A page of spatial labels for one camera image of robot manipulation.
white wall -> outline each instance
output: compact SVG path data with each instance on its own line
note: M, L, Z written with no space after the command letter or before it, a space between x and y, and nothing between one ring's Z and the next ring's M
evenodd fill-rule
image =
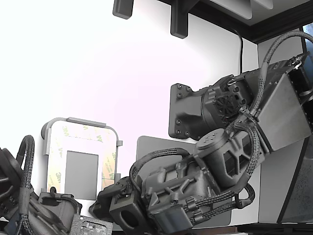
M119 134L118 172L125 176L142 135L168 138L170 87L193 90L239 72L240 41L189 16L189 36L170 35L170 6L135 0L129 20L113 0L0 2L0 146L16 155L35 138L32 184L46 183L42 126L55 117L105 122ZM245 40L244 70L258 67Z

mounting bracket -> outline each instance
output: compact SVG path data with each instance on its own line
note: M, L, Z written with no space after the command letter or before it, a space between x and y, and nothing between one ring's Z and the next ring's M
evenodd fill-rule
M199 0L173 0L171 4L171 34L179 38L188 36L188 13Z
M134 0L114 0L113 15L129 19L133 14Z

bolt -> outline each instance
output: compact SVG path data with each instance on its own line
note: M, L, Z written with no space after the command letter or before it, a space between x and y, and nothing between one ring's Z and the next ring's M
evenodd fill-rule
M239 87L233 89L233 92L237 93L239 91Z

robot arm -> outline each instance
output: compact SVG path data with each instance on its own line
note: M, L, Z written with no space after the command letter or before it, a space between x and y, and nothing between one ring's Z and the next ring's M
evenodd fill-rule
M129 177L99 193L90 213L114 221L126 234L170 234L251 204L254 169L271 152L312 134L313 88L303 67L308 53L269 65L276 48L293 36L313 42L310 35L291 32L276 40L258 70L221 78L197 92L174 84L169 135L198 141L194 152L174 148L144 156ZM138 176L149 160L171 155L182 159L146 179ZM239 199L244 188L249 196Z

gray 3d-printed part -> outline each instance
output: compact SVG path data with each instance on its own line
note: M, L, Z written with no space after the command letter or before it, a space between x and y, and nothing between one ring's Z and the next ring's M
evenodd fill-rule
M141 136L137 141L137 154L136 160L142 158L146 154L157 151L160 149L168 149L168 148L183 148L186 149L189 153L193 153L195 149L195 145L192 143L174 141L174 140L165 140L161 138L149 137L149 136ZM176 162L181 161L181 156L168 156L157 159L152 159L148 163L146 163L140 172L138 173L142 179L147 178L152 171L155 171L159 166L166 167L172 165ZM230 202L231 199L220 202L216 204L220 206L224 203ZM212 217L210 220L205 221L201 224L194 226L194 229L204 229L204 228L214 228L214 227L225 227L230 224L232 213L231 211L227 211Z

